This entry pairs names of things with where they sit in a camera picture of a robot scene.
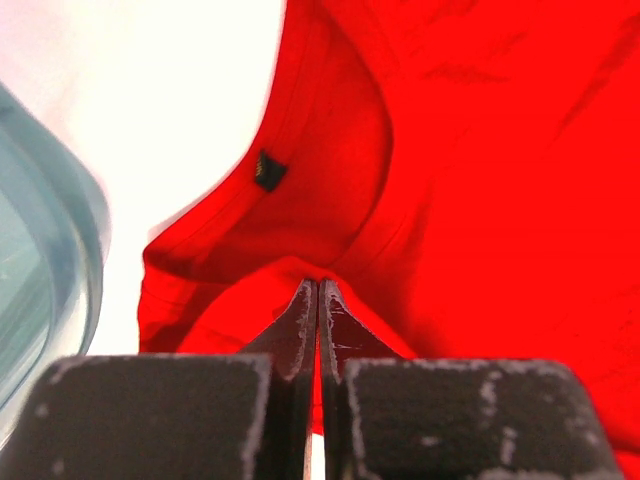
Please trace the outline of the red t-shirt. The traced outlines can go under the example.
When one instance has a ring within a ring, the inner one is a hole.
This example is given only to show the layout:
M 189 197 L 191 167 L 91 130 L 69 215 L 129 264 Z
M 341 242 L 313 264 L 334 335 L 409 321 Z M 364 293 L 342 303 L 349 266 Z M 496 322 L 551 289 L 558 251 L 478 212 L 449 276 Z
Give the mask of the red t-shirt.
M 637 478 L 638 3 L 289 2 L 252 145 L 143 261 L 143 352 L 329 277 L 399 353 L 569 365 Z

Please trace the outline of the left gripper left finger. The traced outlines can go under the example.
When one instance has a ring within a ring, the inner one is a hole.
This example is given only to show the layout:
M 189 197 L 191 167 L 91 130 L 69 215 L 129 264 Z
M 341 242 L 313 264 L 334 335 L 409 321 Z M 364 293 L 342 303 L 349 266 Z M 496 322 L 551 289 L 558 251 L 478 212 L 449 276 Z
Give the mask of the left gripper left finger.
M 318 286 L 230 355 L 72 356 L 35 383 L 5 479 L 306 479 Z

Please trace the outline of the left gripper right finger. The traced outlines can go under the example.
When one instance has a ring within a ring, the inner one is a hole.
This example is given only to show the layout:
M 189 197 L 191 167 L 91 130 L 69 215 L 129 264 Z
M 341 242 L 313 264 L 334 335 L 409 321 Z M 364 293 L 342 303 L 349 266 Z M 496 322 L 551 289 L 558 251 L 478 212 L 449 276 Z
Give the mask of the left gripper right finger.
M 405 359 L 318 293 L 330 479 L 620 479 L 583 385 L 544 360 Z

